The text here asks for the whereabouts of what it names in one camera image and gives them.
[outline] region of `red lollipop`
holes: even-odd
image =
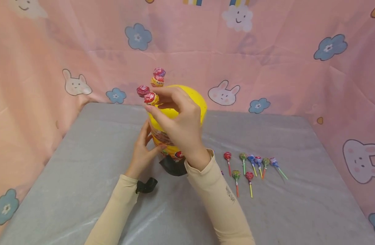
[[[254,174],[252,172],[246,172],[246,179],[249,181],[249,186],[250,186],[250,197],[253,198],[253,191],[251,189],[251,180],[254,177]]]
[[[228,171],[230,172],[230,176],[231,176],[231,167],[230,167],[231,152],[225,152],[223,156],[224,156],[224,159],[227,160]]]
[[[159,82],[164,82],[164,77],[161,76],[154,76],[154,78]]]
[[[141,85],[137,88],[137,93],[138,93],[138,96],[140,96],[141,98],[144,98],[144,96],[149,93],[151,90],[149,89],[148,86],[145,86],[145,85]]]
[[[253,177],[254,177],[254,174],[253,174],[252,172],[247,172],[245,176],[246,176],[247,180],[248,180],[249,182],[251,182],[251,180],[252,180]]]
[[[161,77],[164,77],[165,76],[165,70],[160,68],[160,67],[157,67],[154,71],[153,71],[153,76],[161,76]]]

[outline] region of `pink backdrop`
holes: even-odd
[[[141,103],[158,66],[210,110],[306,117],[375,229],[375,0],[4,0],[0,234],[82,106]]]

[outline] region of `beige sleeve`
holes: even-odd
[[[134,204],[138,180],[121,175],[85,245],[117,245]]]
[[[221,245],[255,245],[249,224],[236,196],[226,183],[213,150],[201,172],[185,161],[188,180],[201,197]]]

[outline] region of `bunny face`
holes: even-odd
[[[209,98],[219,105],[232,105],[236,102],[236,94],[240,90],[240,86],[236,85],[231,90],[227,90],[228,81],[224,80],[218,87],[213,87],[208,91]]]
[[[92,89],[87,85],[84,75],[79,75],[78,78],[72,78],[68,69],[64,69],[63,76],[65,78],[65,90],[69,95],[89,95]]]
[[[375,177],[375,166],[370,158],[375,156],[375,144],[364,145],[357,140],[347,140],[343,154],[348,171],[358,183],[366,184]]]

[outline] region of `cloud print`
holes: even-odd
[[[253,13],[243,0],[237,7],[235,5],[229,6],[228,11],[224,11],[221,16],[226,21],[227,26],[235,31],[243,30],[244,32],[249,32],[253,26]]]

